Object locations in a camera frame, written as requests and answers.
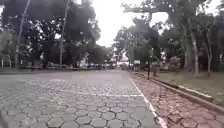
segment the lawn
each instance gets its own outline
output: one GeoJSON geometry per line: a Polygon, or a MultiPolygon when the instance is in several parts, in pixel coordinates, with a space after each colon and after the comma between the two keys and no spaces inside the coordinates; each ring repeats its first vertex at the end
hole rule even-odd
{"type": "Polygon", "coordinates": [[[156,79],[208,94],[214,98],[216,104],[224,107],[224,72],[212,73],[210,78],[206,73],[201,73],[199,78],[186,72],[159,73],[156,79]]]}

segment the paved road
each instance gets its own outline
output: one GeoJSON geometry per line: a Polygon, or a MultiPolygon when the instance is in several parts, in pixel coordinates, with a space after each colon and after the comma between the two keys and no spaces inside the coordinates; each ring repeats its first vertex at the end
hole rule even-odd
{"type": "Polygon", "coordinates": [[[0,110],[9,128],[160,128],[121,71],[0,76],[0,110]]]}

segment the sidewalk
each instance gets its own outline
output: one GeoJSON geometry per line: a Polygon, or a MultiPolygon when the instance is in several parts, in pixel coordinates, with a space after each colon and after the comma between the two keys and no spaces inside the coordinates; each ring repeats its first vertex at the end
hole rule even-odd
{"type": "Polygon", "coordinates": [[[132,75],[134,82],[168,128],[224,128],[224,115],[209,110],[160,85],[132,75]]]}

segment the sky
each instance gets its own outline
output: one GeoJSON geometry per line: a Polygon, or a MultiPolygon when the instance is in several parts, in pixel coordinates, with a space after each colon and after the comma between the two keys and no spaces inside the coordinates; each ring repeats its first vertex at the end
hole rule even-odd
{"type": "MultiPolygon", "coordinates": [[[[101,37],[97,41],[99,45],[111,46],[116,37],[117,32],[122,26],[130,27],[133,24],[132,18],[139,17],[141,14],[123,13],[122,3],[140,4],[142,0],[93,0],[93,7],[96,12],[97,19],[99,21],[99,27],[101,29],[101,37]]],[[[216,6],[220,3],[220,0],[213,0],[210,4],[207,13],[217,12],[216,6]]],[[[156,13],[152,16],[150,25],[156,22],[165,22],[168,18],[166,13],[156,13]]]]}

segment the stone curb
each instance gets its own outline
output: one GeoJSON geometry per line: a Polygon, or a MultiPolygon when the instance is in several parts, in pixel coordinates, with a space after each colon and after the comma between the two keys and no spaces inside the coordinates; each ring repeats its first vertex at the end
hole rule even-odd
{"type": "MultiPolygon", "coordinates": [[[[143,75],[143,74],[139,74],[139,73],[134,73],[134,74],[136,74],[139,77],[142,77],[144,79],[147,79],[147,77],[145,75],[143,75]]],[[[204,107],[206,107],[206,108],[208,108],[210,110],[218,111],[218,112],[221,112],[222,114],[224,114],[224,108],[223,107],[220,107],[220,106],[218,106],[218,105],[216,105],[214,103],[211,103],[211,102],[209,102],[209,101],[207,101],[205,99],[199,98],[199,97],[194,96],[192,94],[189,94],[187,92],[184,92],[183,90],[179,89],[178,86],[170,86],[170,85],[165,84],[164,82],[160,82],[160,81],[158,81],[158,80],[156,80],[154,78],[151,78],[151,77],[150,77],[150,80],[152,82],[156,83],[156,84],[159,84],[159,85],[161,85],[161,86],[163,86],[163,87],[173,91],[173,92],[176,92],[176,93],[180,94],[181,96],[183,96],[185,98],[189,98],[191,101],[199,103],[199,104],[203,105],[204,107]]]]}
{"type": "Polygon", "coordinates": [[[23,72],[0,72],[0,75],[25,75],[25,74],[45,74],[45,73],[63,73],[63,72],[79,72],[79,71],[100,71],[97,69],[76,69],[76,70],[42,70],[42,71],[23,71],[23,72]]]}

